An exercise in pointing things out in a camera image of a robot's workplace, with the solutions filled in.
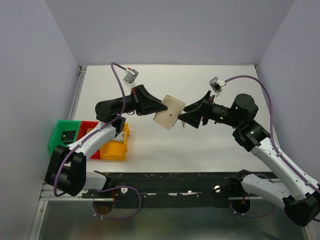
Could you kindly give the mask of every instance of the white enclosure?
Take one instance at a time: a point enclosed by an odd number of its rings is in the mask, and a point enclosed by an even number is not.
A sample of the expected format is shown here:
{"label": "white enclosure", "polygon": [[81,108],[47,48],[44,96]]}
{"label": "white enclosure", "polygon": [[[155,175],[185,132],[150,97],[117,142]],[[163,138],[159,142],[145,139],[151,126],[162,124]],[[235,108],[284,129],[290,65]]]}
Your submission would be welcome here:
{"label": "white enclosure", "polygon": [[319,13],[318,0],[4,0],[0,239],[29,238],[79,66],[257,65],[281,147],[320,181]]}

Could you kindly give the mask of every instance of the purple cable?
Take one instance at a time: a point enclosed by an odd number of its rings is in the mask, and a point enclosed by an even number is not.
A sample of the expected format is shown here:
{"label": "purple cable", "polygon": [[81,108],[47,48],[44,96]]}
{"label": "purple cable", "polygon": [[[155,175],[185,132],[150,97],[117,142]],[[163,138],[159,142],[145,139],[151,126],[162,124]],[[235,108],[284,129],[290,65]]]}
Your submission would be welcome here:
{"label": "purple cable", "polygon": [[140,193],[139,193],[138,190],[135,189],[134,187],[132,187],[132,186],[116,186],[116,187],[109,188],[109,189],[104,189],[104,190],[95,190],[95,192],[97,192],[97,193],[105,193],[105,192],[110,192],[110,191],[117,190],[117,189],[122,189],[122,188],[132,189],[132,190],[134,190],[134,191],[136,192],[136,194],[138,195],[139,205],[138,205],[138,208],[136,209],[136,211],[135,211],[133,214],[131,214],[131,215],[129,215],[129,216],[125,216],[125,217],[112,217],[112,216],[99,215],[99,214],[97,214],[97,212],[96,212],[96,205],[93,205],[94,214],[97,215],[97,216],[99,216],[100,218],[109,219],[109,220],[125,220],[125,219],[129,219],[129,218],[133,217],[134,215],[136,215],[136,214],[139,212],[140,208],[141,208],[141,202],[142,202],[142,200],[141,200],[141,195],[140,195]]}
{"label": "purple cable", "polygon": [[[257,177],[263,177],[263,178],[266,178],[268,179],[271,183],[274,183],[268,176],[262,174],[262,173],[257,173],[256,174]],[[230,201],[230,204],[229,204],[229,207],[231,208],[231,210],[234,212],[234,214],[237,214],[239,216],[243,216],[243,217],[246,217],[246,218],[261,218],[261,217],[265,217],[271,213],[273,213],[276,209],[276,205],[274,205],[269,211],[265,212],[265,213],[262,213],[262,214],[259,214],[259,215],[247,215],[247,214],[242,214],[242,213],[239,213],[235,210],[235,207],[234,207],[234,203],[232,201]]]}
{"label": "purple cable", "polygon": [[[118,115],[117,117],[115,117],[113,120],[111,120],[110,122],[108,122],[108,123],[106,123],[105,125],[103,125],[103,126],[101,127],[101,129],[106,128],[107,126],[109,126],[110,124],[112,124],[114,121],[118,120],[118,119],[120,118],[120,116],[124,113],[125,108],[126,108],[126,95],[125,95],[125,91],[124,91],[124,88],[123,88],[122,85],[121,85],[121,81],[120,81],[120,79],[119,79],[119,77],[118,77],[118,75],[117,75],[117,72],[116,72],[116,70],[115,70],[115,68],[114,68],[114,65],[117,66],[117,67],[119,67],[119,68],[121,68],[121,69],[123,69],[123,70],[126,70],[126,68],[123,67],[123,66],[121,66],[121,65],[119,65],[119,64],[117,64],[117,63],[115,63],[115,62],[112,62],[112,63],[110,64],[111,69],[112,69],[112,71],[113,71],[113,73],[114,73],[114,76],[115,76],[115,78],[116,78],[116,81],[117,81],[118,84],[119,84],[119,87],[120,87],[120,90],[121,90],[121,93],[122,93],[123,105],[122,105],[122,109],[121,109],[121,112],[119,113],[119,115]],[[54,184],[53,184],[53,194],[54,194],[56,197],[61,197],[62,195],[66,194],[65,192],[62,192],[62,193],[59,193],[59,194],[58,194],[58,193],[57,193],[57,187],[58,187],[58,180],[59,180],[60,174],[61,174],[61,172],[62,172],[62,170],[63,170],[63,168],[64,168],[64,165],[65,165],[66,162],[68,161],[69,157],[75,152],[75,150],[77,150],[78,148],[80,148],[81,145],[82,145],[85,141],[87,141],[92,135],[96,134],[97,132],[99,132],[99,129],[96,129],[96,130],[94,130],[93,132],[89,133],[89,134],[81,141],[81,144],[80,144],[80,145],[77,144],[73,149],[70,150],[70,152],[69,152],[69,153],[65,156],[65,158],[63,159],[63,161],[62,161],[62,163],[61,163],[61,165],[60,165],[60,167],[59,167],[59,170],[58,170],[58,172],[56,173],[56,177],[55,177],[55,179],[54,179]]]}
{"label": "purple cable", "polygon": [[[274,108],[272,105],[272,101],[271,101],[271,97],[267,91],[266,86],[256,77],[254,76],[250,76],[250,75],[238,75],[238,76],[233,76],[230,77],[229,79],[225,80],[225,83],[230,82],[232,80],[235,79],[240,79],[240,78],[248,78],[248,79],[253,79],[256,82],[258,82],[261,87],[263,88],[267,98],[268,98],[268,102],[269,102],[269,106],[270,106],[270,139],[271,139],[271,144],[275,150],[275,152],[277,153],[277,155],[282,159],[282,161],[284,161],[284,163],[295,173],[299,176],[299,178],[301,178],[306,184],[308,183],[308,180],[297,170],[295,169],[295,167],[281,154],[281,152],[279,151],[279,149],[277,148],[277,145],[275,143],[275,139],[274,139]],[[313,184],[308,184],[313,190],[315,190],[318,194],[320,194],[320,190],[314,186]]]}

